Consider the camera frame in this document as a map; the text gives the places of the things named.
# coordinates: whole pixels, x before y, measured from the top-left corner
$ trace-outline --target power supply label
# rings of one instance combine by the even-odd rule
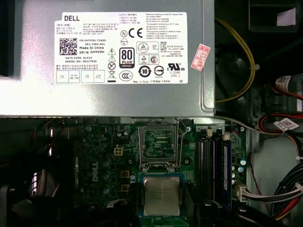
[[[55,84],[186,84],[185,12],[63,13]]]

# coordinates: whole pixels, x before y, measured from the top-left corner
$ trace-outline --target power supply unit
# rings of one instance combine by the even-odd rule
[[[1,116],[214,115],[214,1],[14,0],[9,7],[14,56],[11,73],[0,77]],[[195,69],[200,44],[209,53]]]

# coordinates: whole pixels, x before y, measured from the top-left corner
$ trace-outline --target ce mark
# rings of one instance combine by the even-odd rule
[[[131,29],[129,29],[129,31],[128,31],[129,36],[132,37],[132,38],[134,38],[134,36],[132,35],[132,31],[133,31],[133,30],[134,30],[134,28],[131,28]],[[143,28],[139,28],[139,29],[137,30],[137,36],[139,36],[140,38],[143,38],[143,36],[142,36],[142,30],[143,30]]]

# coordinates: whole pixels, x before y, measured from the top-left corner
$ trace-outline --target red sticker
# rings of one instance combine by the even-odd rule
[[[202,71],[209,52],[210,47],[200,44],[190,67]]]

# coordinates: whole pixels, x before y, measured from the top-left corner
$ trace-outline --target metal case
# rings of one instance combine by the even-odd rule
[[[63,12],[182,11],[188,65],[211,47],[202,72],[183,85],[55,85],[54,22]],[[0,77],[2,116],[198,117],[214,115],[214,1],[15,0],[14,73]]]

